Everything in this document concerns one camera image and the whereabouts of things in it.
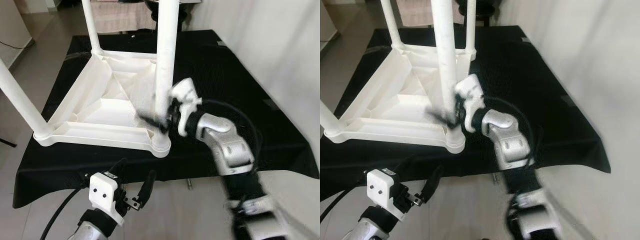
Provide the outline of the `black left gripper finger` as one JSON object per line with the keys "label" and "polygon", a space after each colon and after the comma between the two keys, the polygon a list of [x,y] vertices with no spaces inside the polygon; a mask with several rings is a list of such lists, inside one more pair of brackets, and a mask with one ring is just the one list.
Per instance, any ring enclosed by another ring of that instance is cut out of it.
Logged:
{"label": "black left gripper finger", "polygon": [[153,192],[154,181],[157,178],[156,171],[149,171],[148,176],[140,189],[140,206],[146,205]]}
{"label": "black left gripper finger", "polygon": [[439,183],[441,181],[441,177],[443,173],[444,173],[444,167],[438,166],[434,170],[430,178],[426,180],[425,185],[423,186],[423,189],[422,189],[423,202],[428,202],[432,198],[435,191],[439,187]]}
{"label": "black left gripper finger", "polygon": [[403,160],[401,160],[398,163],[398,165],[394,167],[393,172],[396,174],[402,173],[404,170],[407,169],[407,167],[411,165],[411,163],[414,161],[415,158],[416,156],[409,156],[407,158],[403,158]]}
{"label": "black left gripper finger", "polygon": [[114,165],[112,165],[107,171],[114,176],[122,176],[128,160],[126,158],[121,158],[121,160],[117,161]]}

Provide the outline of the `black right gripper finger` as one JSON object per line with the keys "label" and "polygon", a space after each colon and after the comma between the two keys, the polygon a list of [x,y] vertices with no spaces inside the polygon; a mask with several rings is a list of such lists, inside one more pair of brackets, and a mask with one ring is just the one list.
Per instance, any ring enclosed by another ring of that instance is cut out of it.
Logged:
{"label": "black right gripper finger", "polygon": [[448,129],[454,129],[458,126],[458,117],[455,112],[448,113],[440,109],[427,109],[427,114]]}
{"label": "black right gripper finger", "polygon": [[162,121],[160,121],[160,119],[158,119],[153,115],[148,115],[148,114],[143,114],[141,112],[138,112],[137,118],[144,121],[144,123],[147,126],[153,127],[156,130],[160,131],[160,133],[169,132],[169,126],[167,126],[166,123],[163,123]]}

